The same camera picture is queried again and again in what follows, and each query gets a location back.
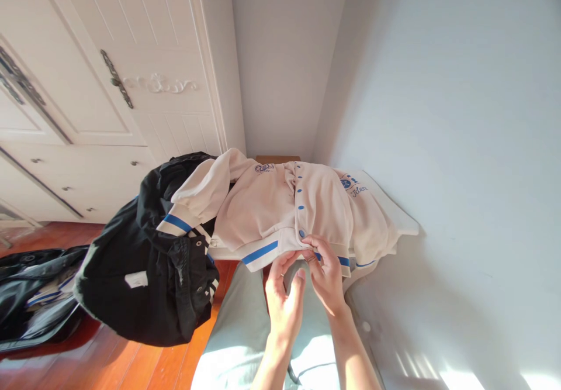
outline sunlight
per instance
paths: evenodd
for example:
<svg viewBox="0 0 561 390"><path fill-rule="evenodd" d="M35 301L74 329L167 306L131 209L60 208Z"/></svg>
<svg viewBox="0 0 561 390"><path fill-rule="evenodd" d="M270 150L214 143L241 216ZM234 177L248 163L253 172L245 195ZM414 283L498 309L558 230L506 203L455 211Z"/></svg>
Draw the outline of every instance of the sunlight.
<svg viewBox="0 0 561 390"><path fill-rule="evenodd" d="M397 352L396 352L396 357L397 357L397 362L399 362L399 366L401 366L401 370L403 371L403 375L405 375L406 377L409 377L409 374L407 373L407 370L405 369L405 365L403 365L403 362L401 361L399 353L397 353Z"/></svg>
<svg viewBox="0 0 561 390"><path fill-rule="evenodd" d="M532 390L561 390L561 382L557 378L545 374L522 374Z"/></svg>
<svg viewBox="0 0 561 390"><path fill-rule="evenodd" d="M449 390L485 390L472 372L445 371L440 376Z"/></svg>
<svg viewBox="0 0 561 390"><path fill-rule="evenodd" d="M407 360L409 361L409 365L411 366L411 369L413 370L413 374L415 374L415 377L421 378L421 376L419 375L419 372L417 371L417 367L415 366L415 364L413 363L413 360L409 356L409 353L405 352L405 355L407 357Z"/></svg>
<svg viewBox="0 0 561 390"><path fill-rule="evenodd" d="M434 371L434 368L432 367L431 363L428 361L427 356L425 354L423 354L423 359L425 360L425 363L427 364L428 369L431 371L432 378L433 379L438 379L437 372Z"/></svg>

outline person's right hand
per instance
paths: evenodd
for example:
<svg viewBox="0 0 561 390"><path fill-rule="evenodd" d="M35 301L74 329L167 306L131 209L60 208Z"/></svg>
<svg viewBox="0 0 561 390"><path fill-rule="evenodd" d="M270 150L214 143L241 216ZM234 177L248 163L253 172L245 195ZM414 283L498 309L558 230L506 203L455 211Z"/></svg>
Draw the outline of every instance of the person's right hand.
<svg viewBox="0 0 561 390"><path fill-rule="evenodd" d="M343 296L341 264L324 237L308 235L302 240L317 248L323 265L320 264L314 251L303 250L302 255L310 267L311 282L326 311L332 316L347 307Z"/></svg>

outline lap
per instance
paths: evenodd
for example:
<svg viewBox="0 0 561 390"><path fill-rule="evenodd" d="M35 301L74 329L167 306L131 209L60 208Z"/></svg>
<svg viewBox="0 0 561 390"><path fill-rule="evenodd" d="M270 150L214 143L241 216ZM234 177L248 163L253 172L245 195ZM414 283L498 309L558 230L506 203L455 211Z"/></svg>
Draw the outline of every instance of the lap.
<svg viewBox="0 0 561 390"><path fill-rule="evenodd" d="M307 270L305 262L297 262L285 275L287 289L300 267ZM271 330L262 280L261 271L251 273L241 263L236 268L199 360L192 389L251 387ZM285 389L339 388L331 331L323 306L313 291L309 272L304 318L292 350L290 369L292 374L286 374Z"/></svg>

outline hand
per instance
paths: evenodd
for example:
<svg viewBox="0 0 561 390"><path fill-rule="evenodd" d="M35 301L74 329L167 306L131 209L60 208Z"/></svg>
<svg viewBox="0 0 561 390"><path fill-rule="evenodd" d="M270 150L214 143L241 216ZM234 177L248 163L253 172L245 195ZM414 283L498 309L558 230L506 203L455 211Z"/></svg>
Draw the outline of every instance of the hand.
<svg viewBox="0 0 561 390"><path fill-rule="evenodd" d="M289 296L286 294L282 275L286 274L298 256L300 256L299 251L288 251L277 257L271 265L265 285L271 317L271 337L279 344L290 345L290 348L302 325L306 271L299 269L296 272Z"/></svg>
<svg viewBox="0 0 561 390"><path fill-rule="evenodd" d="M321 254L320 264L312 250L303 250L302 255L310 267L311 283L326 311L335 316L347 307L343 296L341 264L324 237L308 235L302 240L304 244L317 248Z"/></svg>

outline wrist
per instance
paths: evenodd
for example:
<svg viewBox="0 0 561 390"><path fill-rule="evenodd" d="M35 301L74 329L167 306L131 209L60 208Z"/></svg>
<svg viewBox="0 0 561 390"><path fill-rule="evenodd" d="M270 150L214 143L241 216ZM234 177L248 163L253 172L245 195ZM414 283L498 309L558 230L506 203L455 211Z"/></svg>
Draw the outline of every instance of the wrist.
<svg viewBox="0 0 561 390"><path fill-rule="evenodd" d="M281 333L270 332L265 351L275 358L283 358L290 355L293 345L294 342L290 337Z"/></svg>
<svg viewBox="0 0 561 390"><path fill-rule="evenodd" d="M326 308L325 313L330 322L352 320L351 308L345 302L333 308Z"/></svg>

